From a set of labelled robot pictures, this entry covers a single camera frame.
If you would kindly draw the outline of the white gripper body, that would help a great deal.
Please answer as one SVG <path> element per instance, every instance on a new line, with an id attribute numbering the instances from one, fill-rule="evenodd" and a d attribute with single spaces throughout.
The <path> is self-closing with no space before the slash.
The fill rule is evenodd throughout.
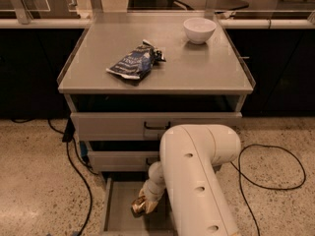
<path id="1" fill-rule="evenodd" d="M 148 201 L 158 202 L 165 190 L 165 181 L 160 161 L 153 163 L 148 171 L 149 178 L 143 186 L 143 193 Z"/>

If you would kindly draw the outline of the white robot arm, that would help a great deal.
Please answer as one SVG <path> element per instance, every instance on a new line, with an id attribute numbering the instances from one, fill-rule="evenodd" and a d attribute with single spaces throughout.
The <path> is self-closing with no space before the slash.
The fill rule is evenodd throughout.
<path id="1" fill-rule="evenodd" d="M 240 151 L 238 135 L 224 125 L 170 128 L 133 211 L 149 214 L 168 194 L 178 236 L 240 236 L 214 170 Z"/>

